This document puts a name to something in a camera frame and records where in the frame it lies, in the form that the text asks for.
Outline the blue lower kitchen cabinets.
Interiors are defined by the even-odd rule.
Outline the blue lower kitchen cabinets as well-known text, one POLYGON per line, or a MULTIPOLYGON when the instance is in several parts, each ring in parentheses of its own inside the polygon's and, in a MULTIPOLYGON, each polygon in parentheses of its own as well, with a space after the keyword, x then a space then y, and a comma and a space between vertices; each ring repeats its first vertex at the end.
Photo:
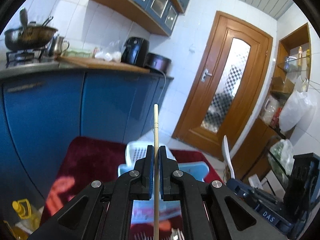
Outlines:
POLYGON ((151 128, 153 105, 171 79, 116 70, 1 71, 1 214, 16 220, 12 201, 44 204, 71 141, 128 143, 151 128))

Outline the wooden shelf unit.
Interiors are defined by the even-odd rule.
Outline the wooden shelf unit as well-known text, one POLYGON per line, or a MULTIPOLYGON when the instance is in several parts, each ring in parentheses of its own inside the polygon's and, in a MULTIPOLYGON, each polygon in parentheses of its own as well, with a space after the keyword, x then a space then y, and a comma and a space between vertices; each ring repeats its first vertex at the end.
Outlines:
MULTIPOLYGON (((294 82, 289 80, 289 72, 284 70, 285 57, 292 49, 297 52, 298 47, 310 42, 309 26, 304 24, 279 41, 274 74, 267 96, 272 96, 280 102, 285 102, 293 92, 294 82)), ((261 116, 255 120, 247 137, 232 159, 235 176, 247 183, 248 178, 257 175, 262 179, 270 171, 266 149, 280 139, 289 139, 293 129, 283 132, 277 121, 265 124, 261 116)))

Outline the yellow oil bottle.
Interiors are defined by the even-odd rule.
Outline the yellow oil bottle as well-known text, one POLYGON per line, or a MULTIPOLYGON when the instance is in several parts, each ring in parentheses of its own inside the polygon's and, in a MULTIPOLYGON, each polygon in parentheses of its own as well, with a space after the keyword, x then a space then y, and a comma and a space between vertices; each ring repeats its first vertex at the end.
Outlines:
POLYGON ((27 229, 35 231, 40 226, 41 213, 27 198, 12 202, 12 208, 20 218, 21 223, 27 229))

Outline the beige wooden chopstick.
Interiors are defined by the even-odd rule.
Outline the beige wooden chopstick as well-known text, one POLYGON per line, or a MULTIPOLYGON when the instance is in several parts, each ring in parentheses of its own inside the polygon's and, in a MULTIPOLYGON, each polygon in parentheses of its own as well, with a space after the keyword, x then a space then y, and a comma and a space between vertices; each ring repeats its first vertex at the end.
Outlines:
POLYGON ((154 105, 154 224, 153 224, 153 239, 159 240, 159 164, 158 164, 158 105, 154 105))

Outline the dark steel wok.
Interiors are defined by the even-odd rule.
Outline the dark steel wok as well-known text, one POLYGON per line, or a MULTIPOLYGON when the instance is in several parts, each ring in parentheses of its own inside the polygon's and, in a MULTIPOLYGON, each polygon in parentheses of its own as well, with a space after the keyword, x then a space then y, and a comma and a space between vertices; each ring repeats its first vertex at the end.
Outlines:
POLYGON ((48 26, 9 29, 4 32, 5 46, 10 51, 42 48, 50 42, 57 31, 56 28, 48 26))

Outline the black air fryer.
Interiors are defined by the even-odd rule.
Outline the black air fryer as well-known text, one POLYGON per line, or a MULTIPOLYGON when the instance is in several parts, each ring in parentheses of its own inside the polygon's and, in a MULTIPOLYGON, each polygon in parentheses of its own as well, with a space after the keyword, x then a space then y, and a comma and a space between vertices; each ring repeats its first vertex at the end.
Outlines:
POLYGON ((121 62, 137 67, 144 67, 150 42, 141 37, 129 37, 124 44, 121 62))

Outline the dark round cooker pot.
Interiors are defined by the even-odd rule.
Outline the dark round cooker pot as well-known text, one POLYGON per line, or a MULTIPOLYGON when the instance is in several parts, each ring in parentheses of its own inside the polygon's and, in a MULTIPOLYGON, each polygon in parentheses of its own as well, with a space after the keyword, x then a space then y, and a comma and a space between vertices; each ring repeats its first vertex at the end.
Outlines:
POLYGON ((159 72, 167 73, 171 64, 171 59, 164 57, 162 55, 148 53, 146 56, 146 61, 144 67, 157 70, 159 72))

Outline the gas stove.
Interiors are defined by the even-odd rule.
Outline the gas stove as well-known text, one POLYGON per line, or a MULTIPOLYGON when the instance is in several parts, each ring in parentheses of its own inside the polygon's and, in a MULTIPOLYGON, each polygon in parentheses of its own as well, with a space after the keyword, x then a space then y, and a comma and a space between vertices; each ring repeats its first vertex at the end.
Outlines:
POLYGON ((47 47, 28 50, 18 50, 6 52, 6 68, 28 66, 37 64, 48 64, 55 62, 54 57, 48 57, 46 55, 47 47))

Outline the wooden door with glass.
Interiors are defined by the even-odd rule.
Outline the wooden door with glass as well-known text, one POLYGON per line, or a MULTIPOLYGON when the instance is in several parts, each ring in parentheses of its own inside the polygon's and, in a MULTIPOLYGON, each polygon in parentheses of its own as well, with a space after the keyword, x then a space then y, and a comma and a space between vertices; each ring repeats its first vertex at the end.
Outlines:
POLYGON ((273 38, 254 25, 218 11, 173 138, 222 157, 239 139, 257 103, 273 38), (201 82, 205 68, 212 73, 201 82))

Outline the light blue utensil box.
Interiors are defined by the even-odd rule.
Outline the light blue utensil box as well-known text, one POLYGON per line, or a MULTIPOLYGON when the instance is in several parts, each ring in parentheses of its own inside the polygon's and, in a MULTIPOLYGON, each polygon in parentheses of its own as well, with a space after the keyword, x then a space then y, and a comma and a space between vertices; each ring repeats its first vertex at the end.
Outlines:
MULTIPOLYGON (((152 145, 150 141, 132 141, 127 144, 125 150, 125 164, 118 166, 118 176, 131 171, 135 162, 145 158, 147 147, 152 145)), ((191 174, 196 180, 204 181, 209 173, 209 166, 204 161, 189 163, 178 162, 179 169, 191 174)), ((159 220, 167 220, 181 215, 180 202, 159 201, 159 220)), ((152 223, 154 219, 154 198, 150 200, 135 200, 132 209, 132 224, 152 223)))

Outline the white plastic bag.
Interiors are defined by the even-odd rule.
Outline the white plastic bag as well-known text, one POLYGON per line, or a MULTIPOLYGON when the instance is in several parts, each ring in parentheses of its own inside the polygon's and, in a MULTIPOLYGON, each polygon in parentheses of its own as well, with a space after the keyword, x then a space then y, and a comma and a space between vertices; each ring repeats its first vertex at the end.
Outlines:
POLYGON ((315 94, 294 90, 279 115, 280 130, 288 132, 298 126, 306 131, 315 116, 317 106, 318 100, 315 94))

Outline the white plastic spoon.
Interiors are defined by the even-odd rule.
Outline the white plastic spoon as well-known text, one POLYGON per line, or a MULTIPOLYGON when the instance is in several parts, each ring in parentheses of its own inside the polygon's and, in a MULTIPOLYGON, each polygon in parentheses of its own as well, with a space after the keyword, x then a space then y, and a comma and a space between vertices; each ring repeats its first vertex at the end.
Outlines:
POLYGON ((231 156, 229 153, 229 146, 228 146, 228 140, 226 135, 223 136, 223 140, 222 140, 222 155, 223 155, 224 161, 226 162, 229 168, 231 178, 235 179, 234 168, 231 162, 231 156))

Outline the wooden cutting board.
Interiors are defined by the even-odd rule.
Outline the wooden cutting board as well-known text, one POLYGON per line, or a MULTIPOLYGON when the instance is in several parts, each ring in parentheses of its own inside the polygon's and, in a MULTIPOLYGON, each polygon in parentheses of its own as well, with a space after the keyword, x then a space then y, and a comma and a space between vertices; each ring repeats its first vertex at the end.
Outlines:
POLYGON ((78 67, 86 68, 86 69, 104 69, 104 70, 118 70, 124 72, 134 72, 134 73, 149 73, 150 70, 137 67, 135 65, 126 64, 126 63, 117 63, 113 61, 104 61, 93 58, 85 58, 85 57, 58 57, 57 60, 59 62, 68 63, 71 65, 75 65, 78 67))

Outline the steel kettle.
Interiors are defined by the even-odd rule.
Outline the steel kettle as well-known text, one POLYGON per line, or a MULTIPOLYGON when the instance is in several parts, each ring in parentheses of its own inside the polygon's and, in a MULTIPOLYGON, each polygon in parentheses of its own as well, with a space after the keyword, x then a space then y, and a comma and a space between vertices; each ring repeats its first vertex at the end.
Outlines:
POLYGON ((70 46, 70 43, 65 40, 64 36, 57 34, 54 36, 48 44, 47 56, 56 57, 62 55, 70 46))

